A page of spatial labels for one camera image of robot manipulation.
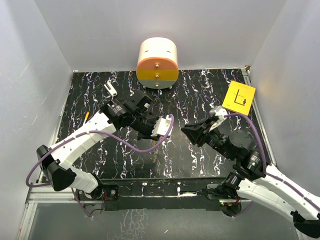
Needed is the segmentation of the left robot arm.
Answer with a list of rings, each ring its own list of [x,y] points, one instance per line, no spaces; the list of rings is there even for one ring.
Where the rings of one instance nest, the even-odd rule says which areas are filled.
[[[37,166],[39,166],[56,191],[66,188],[85,192],[91,199],[97,200],[103,195],[103,187],[92,173],[74,167],[74,162],[104,137],[114,137],[123,128],[131,128],[138,133],[139,139],[158,140],[162,132],[164,118],[151,111],[153,100],[144,92],[107,101],[79,129],[60,142],[37,148]]]

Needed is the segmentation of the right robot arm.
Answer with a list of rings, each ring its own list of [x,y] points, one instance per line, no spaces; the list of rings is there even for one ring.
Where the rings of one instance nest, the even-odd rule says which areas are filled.
[[[289,179],[277,167],[263,160],[253,149],[254,141],[242,130],[220,131],[216,117],[186,124],[181,131],[193,145],[207,144],[223,157],[234,161],[234,172],[224,180],[223,194],[258,203],[293,222],[302,234],[320,237],[320,198]]]

